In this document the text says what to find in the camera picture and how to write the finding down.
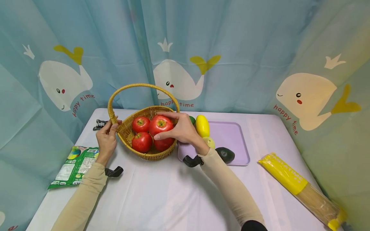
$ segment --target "green snack bag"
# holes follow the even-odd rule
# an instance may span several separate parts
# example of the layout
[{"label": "green snack bag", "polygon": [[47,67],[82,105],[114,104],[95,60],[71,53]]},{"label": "green snack bag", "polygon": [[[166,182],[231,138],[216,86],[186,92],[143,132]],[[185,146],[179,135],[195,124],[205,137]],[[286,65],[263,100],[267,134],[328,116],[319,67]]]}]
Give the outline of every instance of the green snack bag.
[{"label": "green snack bag", "polygon": [[98,147],[73,146],[71,153],[48,189],[79,185],[98,155]]}]

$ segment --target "whale tail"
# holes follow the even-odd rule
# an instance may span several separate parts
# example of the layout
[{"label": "whale tail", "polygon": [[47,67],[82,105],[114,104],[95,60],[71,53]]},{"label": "whale tail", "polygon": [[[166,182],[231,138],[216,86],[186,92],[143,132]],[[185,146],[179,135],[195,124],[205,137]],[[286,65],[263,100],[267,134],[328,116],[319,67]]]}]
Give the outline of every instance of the whale tail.
[{"label": "whale tail", "polygon": [[68,57],[70,57],[78,65],[81,65],[81,63],[82,63],[82,55],[84,53],[84,49],[82,49],[82,47],[75,47],[73,49],[73,53],[70,52],[67,48],[65,48],[62,45],[55,46],[54,47],[54,50],[65,53],[66,55],[68,55]]},{"label": "whale tail", "polygon": [[220,58],[221,58],[220,55],[216,55],[210,58],[207,62],[205,62],[202,57],[194,56],[190,58],[190,61],[195,63],[199,67],[201,74],[204,75],[220,60]]},{"label": "whale tail", "polygon": [[343,95],[338,100],[338,102],[334,105],[331,113],[343,113],[343,112],[358,112],[361,110],[360,105],[355,102],[348,102],[347,98],[349,96],[349,92],[351,91],[351,87],[349,84],[345,85]]}]

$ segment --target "purple tray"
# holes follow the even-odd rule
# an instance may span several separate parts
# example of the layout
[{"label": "purple tray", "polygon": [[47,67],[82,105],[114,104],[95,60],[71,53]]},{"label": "purple tray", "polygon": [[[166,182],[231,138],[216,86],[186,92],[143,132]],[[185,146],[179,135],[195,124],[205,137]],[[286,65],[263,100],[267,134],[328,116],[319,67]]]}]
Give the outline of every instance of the purple tray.
[{"label": "purple tray", "polygon": [[[239,124],[209,121],[209,132],[210,137],[215,141],[216,148],[226,147],[235,153],[235,159],[229,165],[249,164],[249,154]],[[178,142],[179,160],[182,162],[186,155],[194,158],[195,148],[190,144]]]}]

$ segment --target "cartoon whale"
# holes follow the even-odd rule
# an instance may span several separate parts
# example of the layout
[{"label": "cartoon whale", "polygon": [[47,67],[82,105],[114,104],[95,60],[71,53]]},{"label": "cartoon whale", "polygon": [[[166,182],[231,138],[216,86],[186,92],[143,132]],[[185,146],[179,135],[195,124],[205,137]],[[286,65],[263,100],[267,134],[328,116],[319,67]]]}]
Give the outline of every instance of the cartoon whale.
[{"label": "cartoon whale", "polygon": [[287,77],[276,92],[277,100],[299,118],[299,124],[306,131],[317,128],[332,114],[357,112],[361,107],[346,102],[350,85],[345,85],[341,98],[333,109],[319,115],[337,87],[328,79],[309,73],[296,73]]},{"label": "cartoon whale", "polygon": [[[201,78],[195,84],[189,73],[174,60],[164,60],[153,70],[155,84],[169,91],[176,99],[192,100],[197,98],[203,90],[204,74],[219,60],[221,56],[213,56],[208,62],[195,56],[190,61],[195,63],[201,71]],[[169,96],[157,90],[158,99],[168,99]]]},{"label": "cartoon whale", "polygon": [[5,221],[5,213],[3,211],[0,211],[0,226],[4,223]]},{"label": "cartoon whale", "polygon": [[51,101],[60,110],[66,112],[71,110],[71,103],[81,92],[90,90],[93,81],[81,65],[84,50],[75,47],[70,52],[64,46],[57,45],[54,50],[67,54],[80,67],[80,74],[73,68],[61,62],[44,61],[38,72],[40,82]]}]

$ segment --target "black sleeve cuff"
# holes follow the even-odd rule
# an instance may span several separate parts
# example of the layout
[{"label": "black sleeve cuff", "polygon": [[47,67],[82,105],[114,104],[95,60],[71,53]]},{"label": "black sleeve cuff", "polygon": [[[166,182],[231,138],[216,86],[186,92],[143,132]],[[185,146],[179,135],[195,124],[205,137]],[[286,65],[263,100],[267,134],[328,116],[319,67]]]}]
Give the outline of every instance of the black sleeve cuff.
[{"label": "black sleeve cuff", "polygon": [[251,220],[244,223],[242,231],[267,231],[267,229],[260,222]]}]

